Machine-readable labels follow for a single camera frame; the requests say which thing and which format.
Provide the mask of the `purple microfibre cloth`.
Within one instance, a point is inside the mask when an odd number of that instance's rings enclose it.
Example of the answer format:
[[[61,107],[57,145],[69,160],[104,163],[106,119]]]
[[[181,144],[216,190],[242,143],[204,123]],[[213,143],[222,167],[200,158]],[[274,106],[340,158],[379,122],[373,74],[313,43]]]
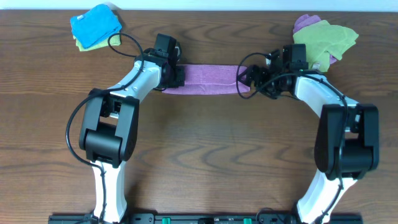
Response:
[[[235,94],[237,65],[183,65],[185,84],[168,88],[171,95],[225,95]]]

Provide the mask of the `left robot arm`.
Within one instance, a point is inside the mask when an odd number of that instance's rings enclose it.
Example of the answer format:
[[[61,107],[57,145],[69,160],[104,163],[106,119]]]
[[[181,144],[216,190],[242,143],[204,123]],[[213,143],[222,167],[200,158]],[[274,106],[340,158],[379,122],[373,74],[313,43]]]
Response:
[[[185,72],[177,63],[180,55],[176,39],[158,34],[154,47],[141,50],[132,70],[117,84],[90,91],[79,147],[95,175],[95,223],[119,223],[124,218],[124,171],[137,142],[140,103],[151,90],[184,85]]]

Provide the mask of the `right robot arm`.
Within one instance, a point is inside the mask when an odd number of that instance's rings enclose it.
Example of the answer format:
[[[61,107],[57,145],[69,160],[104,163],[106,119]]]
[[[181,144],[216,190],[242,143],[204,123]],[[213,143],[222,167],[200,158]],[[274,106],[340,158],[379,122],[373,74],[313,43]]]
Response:
[[[379,164],[379,110],[361,104],[337,90],[318,71],[311,70],[305,44],[285,45],[264,54],[265,67],[250,65],[236,70],[236,84],[253,86],[255,94],[272,100],[288,92],[319,117],[314,146],[317,166],[305,195],[279,223],[347,223],[352,218],[333,218],[332,211],[345,192]]]

